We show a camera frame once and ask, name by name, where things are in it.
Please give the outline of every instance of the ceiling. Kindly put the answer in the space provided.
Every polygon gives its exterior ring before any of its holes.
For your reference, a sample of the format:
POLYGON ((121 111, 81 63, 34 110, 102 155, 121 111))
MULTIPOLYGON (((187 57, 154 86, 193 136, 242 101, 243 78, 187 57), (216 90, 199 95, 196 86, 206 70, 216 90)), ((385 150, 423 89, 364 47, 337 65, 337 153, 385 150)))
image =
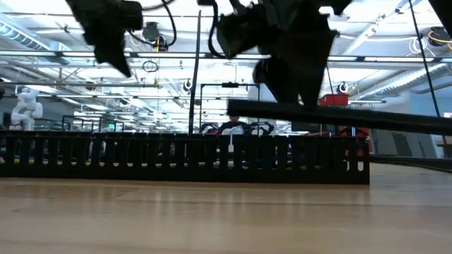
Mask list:
MULTIPOLYGON (((143 6, 159 4, 160 0, 141 0, 143 6)), ((232 8, 228 0, 217 0, 220 13, 231 13, 232 8)), ((340 32, 341 37, 337 38, 331 50, 331 55, 341 56, 413 56, 420 57, 419 51, 413 49, 415 44, 415 29, 412 22, 410 10, 393 14, 395 7, 401 0, 361 0, 354 1, 347 7, 342 17, 330 17, 329 23, 332 29, 340 32)), ((83 39, 80 25, 71 15, 71 11, 64 0, 2 0, 0 3, 3 15, 0 21, 8 22, 24 34, 35 38, 45 45, 53 42, 60 42, 74 51, 92 51, 83 39)), ((177 42, 170 47, 170 52, 193 53, 196 49, 196 28, 197 15, 201 10, 201 52, 208 52, 207 36, 212 21, 212 10, 197 6, 195 1, 178 0, 169 6, 177 27, 177 42)), ((322 12, 332 13, 329 8, 322 8, 322 12)), ((433 12, 427 0, 419 1, 415 6, 417 22, 420 31, 427 34, 434 26, 441 26, 439 19, 433 12)), ((155 21, 159 24, 160 32, 168 39, 172 38, 172 26, 166 11, 160 10, 145 12, 145 22, 155 21)), ((30 50, 23 45, 0 36, 1 50, 30 50)), ((450 56, 450 49, 447 46, 433 47, 428 45, 427 57, 450 56)), ((147 45, 137 42, 133 38, 126 36, 126 51, 129 52, 151 52, 147 45)), ((256 54, 253 49, 248 54, 256 54)), ((254 60, 234 60, 223 61, 218 59, 201 59, 198 71, 198 84, 203 83, 252 83, 252 71, 254 60)), ((160 70, 148 73, 141 67, 144 61, 150 59, 129 59, 133 69, 133 77, 125 78, 121 73, 107 65, 99 65, 93 62, 92 58, 72 58, 70 64, 61 66, 59 63, 49 62, 37 57, 22 56, 0 56, 0 70, 16 71, 17 75, 0 75, 11 81, 36 80, 36 82, 49 82, 64 79, 68 83, 86 84, 111 83, 124 84, 124 89, 111 89, 108 87, 98 87, 96 90, 88 91, 85 87, 61 86, 55 91, 58 95, 123 95, 123 96, 144 96, 143 99, 132 99, 127 103, 127 107, 117 102, 115 99, 107 98, 71 98, 64 100, 72 104, 77 109, 85 111, 95 110, 89 107, 82 107, 82 104, 102 105, 111 109, 110 111, 137 111, 149 114, 145 117, 150 124, 159 121, 160 128, 173 128, 186 130, 188 126, 189 99, 188 93, 184 89, 187 81, 193 82, 194 59, 157 59, 154 58, 160 70), (178 96, 181 99, 170 99, 178 96)), ((350 84, 350 95, 354 99, 360 99, 359 94, 371 91, 380 83, 395 75, 407 73, 407 71, 420 70, 422 63, 331 63, 329 78, 333 86, 343 82, 350 84)), ((323 82, 322 94, 331 91, 328 75, 323 82)), ((196 96, 199 97, 201 86, 196 89, 196 96)), ((224 115, 226 109, 225 100, 228 97, 246 99, 249 94, 249 87, 224 88, 221 86, 206 86, 203 89, 203 96, 210 99, 203 100, 204 121, 223 122, 227 120, 224 115)), ((135 115, 133 121, 144 121, 140 116, 135 115)))

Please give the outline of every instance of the black cable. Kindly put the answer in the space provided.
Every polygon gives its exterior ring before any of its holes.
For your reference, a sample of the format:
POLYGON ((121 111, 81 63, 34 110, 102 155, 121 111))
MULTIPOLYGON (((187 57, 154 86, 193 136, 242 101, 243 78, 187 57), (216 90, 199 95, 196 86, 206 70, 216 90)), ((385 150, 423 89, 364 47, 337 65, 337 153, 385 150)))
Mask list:
POLYGON ((155 63, 154 61, 149 60, 149 61, 145 61, 145 62, 143 63, 143 65, 141 66, 141 68, 142 68, 143 71, 145 71, 146 73, 154 73, 154 72, 157 72, 157 71, 159 70, 160 67, 159 67, 158 64, 155 63), (149 68, 149 64, 155 66, 155 68, 149 68))
POLYGON ((167 6, 169 4, 172 4, 174 1, 176 1, 176 0, 169 0, 169 1, 164 1, 163 0, 161 4, 158 4, 158 5, 155 5, 155 6, 144 7, 141 10, 142 11, 155 11, 155 10, 158 10, 158 9, 164 7, 165 5, 167 6))
POLYGON ((212 26, 210 27, 210 32, 209 32, 209 40, 208 40, 209 51, 211 52, 211 54, 213 56, 216 56, 219 59, 226 59, 226 56, 223 56, 220 53, 218 53, 215 50, 215 48, 213 47, 213 43, 212 43, 213 32, 215 31, 215 28, 217 27, 217 24, 218 24, 218 4, 216 1, 212 2, 212 7, 213 7, 213 19, 212 19, 212 26))
POLYGON ((176 43, 177 29, 176 29, 176 24, 174 23, 174 18, 172 17, 170 8, 168 8, 168 3, 165 0, 162 0, 162 4, 163 4, 163 7, 165 8, 165 10, 167 10, 169 19, 171 20, 171 26, 172 26, 173 38, 172 38, 172 42, 168 44, 168 47, 169 47, 169 46, 174 45, 174 43, 176 43))
MULTIPOLYGON (((427 80, 429 82, 430 93, 432 94, 433 105, 435 106, 436 116, 441 117, 441 114, 439 113, 438 102, 437 102, 436 96, 435 96, 435 91, 434 91, 434 88, 433 88, 432 77, 430 76, 429 65, 427 64, 427 58, 425 56, 424 47, 422 46, 422 36, 421 36, 421 33, 419 32, 419 28, 417 26, 417 21, 416 21, 415 11, 414 11, 413 6, 412 6, 412 0, 408 0, 408 1, 410 2, 412 21, 415 24, 417 40, 419 41, 419 46, 420 46, 420 49, 421 49, 422 60, 424 62, 425 71, 427 73, 427 80)), ((447 140, 446 140, 446 136, 445 135, 443 135, 443 142, 444 142, 445 145, 447 144, 447 140)))

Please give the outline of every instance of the ceiling light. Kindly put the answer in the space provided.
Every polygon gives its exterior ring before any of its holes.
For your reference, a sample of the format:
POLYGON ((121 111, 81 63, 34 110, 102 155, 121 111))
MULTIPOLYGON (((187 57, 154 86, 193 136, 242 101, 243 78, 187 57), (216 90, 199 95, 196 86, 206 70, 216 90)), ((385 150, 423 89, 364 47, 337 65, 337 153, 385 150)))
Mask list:
POLYGON ((63 29, 49 29, 49 30, 36 30, 37 34, 40 35, 48 35, 48 34, 55 34, 55 33, 63 33, 63 29))
POLYGON ((85 106, 90 107, 91 109, 96 109, 96 110, 109 110, 109 108, 107 108, 106 106, 102 106, 102 105, 86 104, 85 106))
POLYGON ((348 104, 352 103, 386 103, 386 101, 377 101, 377 100, 349 100, 348 104))
POLYGON ((130 98, 133 98, 133 96, 128 96, 128 95, 98 95, 97 98, 104 98, 104 99, 130 99, 130 98))
POLYGON ((57 95, 60 98, 92 98, 91 95, 57 95))
POLYGON ((133 117, 133 116, 127 116, 127 115, 125 115, 125 116, 119 116, 119 117, 122 117, 123 119, 129 119, 129 120, 135 119, 135 117, 133 117))
POLYGON ((38 90, 41 92, 48 92, 48 93, 57 93, 59 92, 58 90, 49 87, 49 86, 43 86, 43 85, 26 85, 26 87, 30 88, 30 89, 34 89, 34 90, 38 90))
POLYGON ((93 52, 64 52, 63 56, 70 57, 94 57, 93 52))
POLYGON ((75 100, 73 100, 73 99, 68 99, 68 98, 63 98, 63 100, 65 100, 65 101, 67 101, 67 102, 69 102, 69 103, 72 103, 72 104, 80 104, 79 102, 76 102, 75 100))
POLYGON ((147 57, 157 57, 157 58, 188 58, 188 59, 194 59, 195 54, 194 53, 171 53, 171 52, 165 52, 165 53, 138 53, 139 57, 147 58, 147 57))
POLYGON ((0 50, 0 56, 56 56, 54 52, 0 50))
MULTIPOLYGON (((433 61, 433 57, 427 57, 425 61, 433 61)), ((366 57, 366 61, 378 61, 378 62, 420 62, 422 63, 424 59, 422 57, 366 57)))
POLYGON ((329 56, 328 61, 356 61, 355 56, 329 56))

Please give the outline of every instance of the black metal pole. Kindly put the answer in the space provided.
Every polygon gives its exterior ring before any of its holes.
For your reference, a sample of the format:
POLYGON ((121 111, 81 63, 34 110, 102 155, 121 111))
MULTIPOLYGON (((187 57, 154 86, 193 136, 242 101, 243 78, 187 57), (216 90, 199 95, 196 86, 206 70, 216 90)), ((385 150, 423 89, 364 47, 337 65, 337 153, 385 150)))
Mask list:
POLYGON ((66 130, 66 128, 64 128, 64 119, 66 118, 66 116, 63 116, 63 119, 61 120, 61 129, 63 130, 63 131, 65 131, 66 130))
MULTIPOLYGON (((261 86, 260 86, 260 85, 257 86, 257 101, 258 101, 258 102, 261 101, 261 86)), ((257 126, 258 126, 258 127, 259 127, 259 122, 260 122, 260 121, 261 121, 261 118, 258 117, 258 118, 257 118, 257 126)))
POLYGON ((452 135, 452 119, 336 107, 305 109, 298 104, 231 99, 227 113, 233 116, 263 117, 336 126, 356 126, 390 131, 452 135))
POLYGON ((198 82, 200 48, 201 48, 201 10, 199 10, 199 12, 198 12, 198 29, 196 32, 195 66, 194 66, 194 72, 193 72, 193 83, 191 85, 191 92, 190 92, 189 134, 193 133, 194 114, 195 114, 195 94, 196 94, 196 82, 198 82))
POLYGON ((204 84, 201 84, 201 94, 199 99, 199 131, 201 131, 201 120, 203 116, 203 88, 204 84))

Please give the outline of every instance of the black plastic barrier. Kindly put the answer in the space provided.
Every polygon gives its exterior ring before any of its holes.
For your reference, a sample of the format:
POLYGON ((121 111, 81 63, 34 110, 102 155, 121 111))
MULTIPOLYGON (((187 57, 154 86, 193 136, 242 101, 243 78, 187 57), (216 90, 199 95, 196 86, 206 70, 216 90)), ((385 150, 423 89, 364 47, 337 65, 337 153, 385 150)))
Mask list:
POLYGON ((0 177, 369 184, 369 148, 356 137, 234 135, 231 142, 228 135, 0 131, 2 139, 0 177))

